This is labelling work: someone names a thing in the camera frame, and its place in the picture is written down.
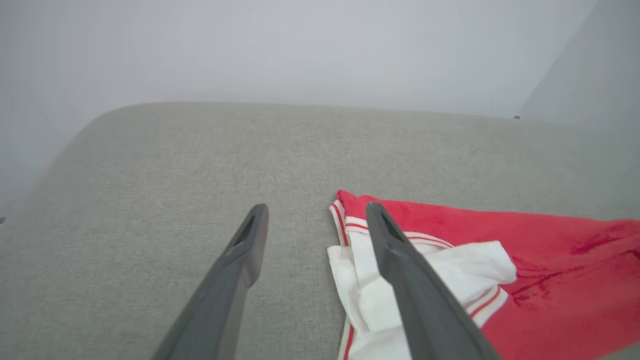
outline upholstered fabric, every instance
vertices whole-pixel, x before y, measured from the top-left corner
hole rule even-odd
[[[262,274],[237,359],[333,359],[335,192],[478,210],[640,218],[632,147],[524,120],[159,103],[91,122],[0,227],[1,359],[150,357],[256,203]]]

